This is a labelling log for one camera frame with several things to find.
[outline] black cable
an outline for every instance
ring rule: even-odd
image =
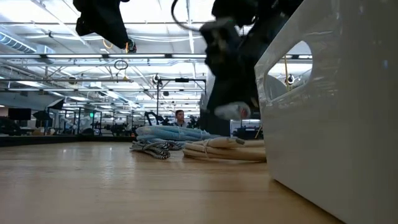
[[[184,25],[182,22],[179,22],[179,21],[177,20],[177,18],[176,18],[175,15],[174,15],[174,9],[175,9],[175,5],[177,4],[177,2],[178,2],[178,0],[174,0],[174,1],[173,1],[173,4],[172,4],[172,17],[173,17],[173,20],[174,20],[174,22],[176,23],[176,25],[178,25],[179,27],[181,27],[181,28],[183,28],[183,29],[185,29],[185,30],[190,30],[190,31],[194,31],[194,32],[199,32],[199,29],[186,26],[186,25]]]

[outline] person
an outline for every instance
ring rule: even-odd
[[[183,110],[177,110],[175,112],[175,120],[176,120],[176,122],[174,122],[174,126],[178,126],[181,128],[186,128],[188,126],[188,123],[185,122],[185,120],[184,120],[184,111]]]

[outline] fabric pile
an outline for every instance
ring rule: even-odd
[[[266,162],[264,140],[244,141],[238,138],[214,138],[187,142],[184,156],[194,159],[229,159],[236,161]]]
[[[137,142],[132,142],[131,151],[144,152],[156,159],[167,159],[169,151],[182,150],[187,141],[201,141],[219,136],[199,129],[178,126],[144,126],[137,128]]]

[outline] wooden floor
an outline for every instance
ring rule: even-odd
[[[0,223],[340,223],[266,164],[166,161],[129,143],[0,148]]]

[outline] workstation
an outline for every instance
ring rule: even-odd
[[[1,223],[397,223],[396,12],[0,1]]]

